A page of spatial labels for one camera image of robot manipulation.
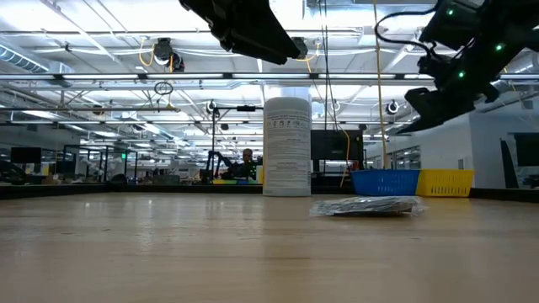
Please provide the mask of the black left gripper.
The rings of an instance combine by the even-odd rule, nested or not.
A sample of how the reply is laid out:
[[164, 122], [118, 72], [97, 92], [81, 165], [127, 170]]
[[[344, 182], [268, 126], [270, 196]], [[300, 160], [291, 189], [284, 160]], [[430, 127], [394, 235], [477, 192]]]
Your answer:
[[274, 64], [296, 59], [300, 49], [286, 33], [269, 0], [179, 0], [208, 23], [222, 48]]

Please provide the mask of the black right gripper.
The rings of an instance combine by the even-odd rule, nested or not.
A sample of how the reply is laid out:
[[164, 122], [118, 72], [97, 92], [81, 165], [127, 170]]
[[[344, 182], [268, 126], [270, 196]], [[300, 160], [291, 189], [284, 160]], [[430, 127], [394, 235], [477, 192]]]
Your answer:
[[431, 76], [435, 90], [415, 88], [404, 97], [419, 115], [398, 134], [428, 130], [475, 110], [474, 101], [485, 97], [492, 103], [499, 90], [494, 81], [499, 75], [499, 52], [466, 50], [461, 57], [423, 56], [419, 73]]

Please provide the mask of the yellow plastic basket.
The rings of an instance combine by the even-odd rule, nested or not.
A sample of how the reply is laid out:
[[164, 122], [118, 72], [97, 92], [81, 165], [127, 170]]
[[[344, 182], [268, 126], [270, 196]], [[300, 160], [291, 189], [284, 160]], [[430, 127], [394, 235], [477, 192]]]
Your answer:
[[461, 197], [470, 194], [475, 172], [459, 169], [422, 169], [416, 194], [421, 197]]

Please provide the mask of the black leaning board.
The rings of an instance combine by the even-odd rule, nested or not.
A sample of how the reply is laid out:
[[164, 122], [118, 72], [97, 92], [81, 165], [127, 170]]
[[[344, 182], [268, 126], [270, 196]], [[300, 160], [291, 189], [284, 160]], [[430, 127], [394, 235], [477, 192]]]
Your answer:
[[504, 170], [504, 184], [507, 189], [518, 189], [518, 179], [515, 173], [514, 163], [510, 154], [510, 149], [505, 140], [500, 141], [502, 164]]

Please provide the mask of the blue plastic basket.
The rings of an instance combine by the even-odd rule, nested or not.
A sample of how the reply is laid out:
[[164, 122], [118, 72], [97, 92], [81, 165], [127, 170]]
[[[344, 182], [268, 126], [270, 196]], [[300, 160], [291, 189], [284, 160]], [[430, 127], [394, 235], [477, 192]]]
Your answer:
[[361, 170], [350, 173], [354, 191], [364, 196], [414, 196], [419, 170]]

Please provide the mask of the white wipes canister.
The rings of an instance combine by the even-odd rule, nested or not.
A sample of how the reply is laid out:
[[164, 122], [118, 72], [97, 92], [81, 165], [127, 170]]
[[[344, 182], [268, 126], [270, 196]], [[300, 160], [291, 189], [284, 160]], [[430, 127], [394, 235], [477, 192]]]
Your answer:
[[311, 104], [303, 98], [276, 97], [264, 105], [263, 195], [311, 194]]

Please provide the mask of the person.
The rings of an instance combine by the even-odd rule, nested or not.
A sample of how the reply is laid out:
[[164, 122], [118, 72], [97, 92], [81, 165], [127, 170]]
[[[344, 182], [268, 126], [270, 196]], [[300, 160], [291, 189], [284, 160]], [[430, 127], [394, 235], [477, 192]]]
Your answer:
[[233, 163], [229, 168], [228, 172], [231, 174], [232, 178], [244, 178], [246, 180], [257, 179], [257, 167], [263, 164], [262, 158], [253, 157], [253, 151], [249, 148], [243, 150], [242, 163]]

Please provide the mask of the bagged black round sponge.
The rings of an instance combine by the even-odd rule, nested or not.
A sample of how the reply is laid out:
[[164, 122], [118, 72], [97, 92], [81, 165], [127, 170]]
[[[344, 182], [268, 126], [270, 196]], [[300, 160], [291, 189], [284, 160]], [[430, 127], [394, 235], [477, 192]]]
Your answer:
[[317, 201], [310, 209], [315, 216], [419, 215], [426, 207], [415, 196], [349, 197]]

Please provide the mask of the long linear ceiling light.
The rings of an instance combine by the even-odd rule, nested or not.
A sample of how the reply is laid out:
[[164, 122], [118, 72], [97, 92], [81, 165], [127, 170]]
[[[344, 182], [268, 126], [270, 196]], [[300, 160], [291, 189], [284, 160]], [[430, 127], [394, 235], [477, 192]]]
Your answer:
[[426, 74], [412, 73], [277, 73], [277, 72], [213, 72], [213, 73], [121, 73], [121, 74], [0, 74], [0, 81], [45, 80], [433, 80]]

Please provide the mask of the black desk monitor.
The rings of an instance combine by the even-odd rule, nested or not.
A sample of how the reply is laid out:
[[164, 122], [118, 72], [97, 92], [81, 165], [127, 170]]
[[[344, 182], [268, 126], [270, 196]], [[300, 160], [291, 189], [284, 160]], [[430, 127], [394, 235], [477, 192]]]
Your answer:
[[40, 147], [12, 147], [10, 161], [17, 164], [41, 163]]

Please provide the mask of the black chair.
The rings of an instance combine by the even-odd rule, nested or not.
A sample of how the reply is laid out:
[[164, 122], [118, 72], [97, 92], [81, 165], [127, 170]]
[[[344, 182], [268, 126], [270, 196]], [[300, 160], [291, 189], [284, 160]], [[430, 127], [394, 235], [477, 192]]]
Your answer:
[[26, 181], [24, 170], [11, 162], [0, 160], [0, 183], [22, 185]]

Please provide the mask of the silver ventilation duct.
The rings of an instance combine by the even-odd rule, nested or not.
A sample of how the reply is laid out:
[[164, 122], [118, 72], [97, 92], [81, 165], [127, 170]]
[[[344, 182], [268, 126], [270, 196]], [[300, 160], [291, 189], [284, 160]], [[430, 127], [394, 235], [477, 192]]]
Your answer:
[[3, 39], [0, 39], [0, 61], [5, 61], [30, 73], [74, 73], [74, 70], [63, 62], [38, 57]]
[[499, 97], [492, 103], [478, 104], [478, 113], [515, 116], [539, 129], [539, 53], [521, 52], [493, 85]]

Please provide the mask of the black wall monitor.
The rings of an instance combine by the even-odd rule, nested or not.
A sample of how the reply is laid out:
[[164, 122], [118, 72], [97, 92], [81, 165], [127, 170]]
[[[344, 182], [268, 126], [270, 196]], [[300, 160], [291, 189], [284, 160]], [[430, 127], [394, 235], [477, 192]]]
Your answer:
[[515, 133], [517, 164], [519, 167], [539, 167], [539, 132]]

